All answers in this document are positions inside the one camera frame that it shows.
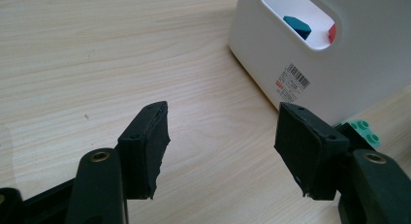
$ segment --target wood grain surface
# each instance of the wood grain surface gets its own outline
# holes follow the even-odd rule
[[[130,223],[339,223],[273,148],[277,110],[228,48],[237,0],[0,0],[0,187],[30,198],[169,102],[153,201]],[[411,176],[411,87],[356,117]]]

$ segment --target light wood tabletop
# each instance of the light wood tabletop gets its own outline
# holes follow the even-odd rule
[[[228,47],[237,0],[0,0],[0,187],[33,197],[168,101],[154,200],[130,223],[340,223],[273,148],[278,112]],[[411,87],[359,113],[411,176]]]

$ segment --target green part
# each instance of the green part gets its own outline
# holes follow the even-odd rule
[[[372,147],[381,146],[380,138],[369,128],[368,122],[363,119],[348,121],[348,123],[359,133]]]

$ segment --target barcode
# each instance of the barcode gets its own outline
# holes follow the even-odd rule
[[[300,83],[302,89],[306,89],[309,86],[309,80],[297,69],[297,67],[291,63],[287,68],[287,71],[293,75],[293,77]]]

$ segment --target sticker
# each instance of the sticker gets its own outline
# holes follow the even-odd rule
[[[275,82],[277,93],[285,102],[293,103],[309,86],[309,80],[291,63]]]

